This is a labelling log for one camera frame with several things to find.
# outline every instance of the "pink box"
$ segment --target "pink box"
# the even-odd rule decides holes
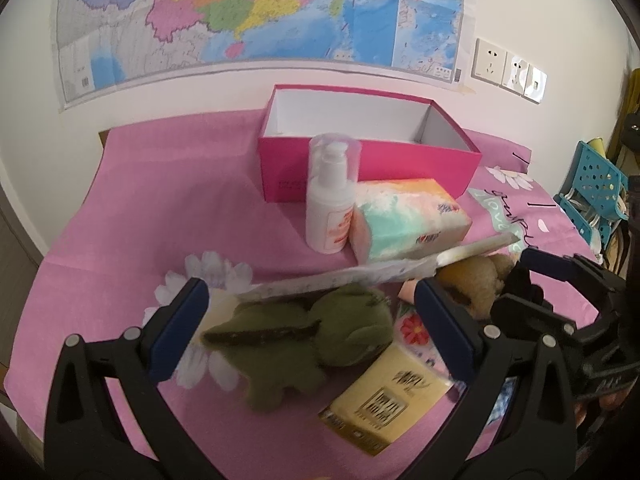
[[[482,154],[432,99],[360,88],[280,85],[258,139],[267,202],[304,202],[309,139],[360,139],[360,180],[434,178],[465,192]]]

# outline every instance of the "stuffed animal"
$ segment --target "stuffed animal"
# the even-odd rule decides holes
[[[472,256],[439,269],[436,280],[474,319],[486,320],[513,266],[505,254]]]
[[[322,365],[350,366],[381,352],[393,339],[388,303],[380,291],[342,286],[317,300],[247,303],[231,320],[202,334],[249,387],[246,401],[268,412],[282,402],[285,388],[311,394],[325,381]]]

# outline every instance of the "wall switch plate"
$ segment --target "wall switch plate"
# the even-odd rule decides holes
[[[546,74],[539,68],[531,65],[527,73],[527,81],[524,86],[524,97],[535,103],[540,103],[545,94]]]
[[[506,57],[506,50],[478,38],[471,75],[476,79],[499,85]]]
[[[529,63],[511,52],[507,52],[506,59],[501,85],[518,95],[523,95],[527,83]]]

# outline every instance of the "clear plastic cap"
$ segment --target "clear plastic cap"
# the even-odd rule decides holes
[[[319,177],[319,184],[340,187],[358,181],[360,141],[343,134],[321,134],[309,141],[309,180]]]

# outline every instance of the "yellow package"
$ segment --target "yellow package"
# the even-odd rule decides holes
[[[376,456],[420,420],[451,387],[408,350],[391,344],[320,419]]]

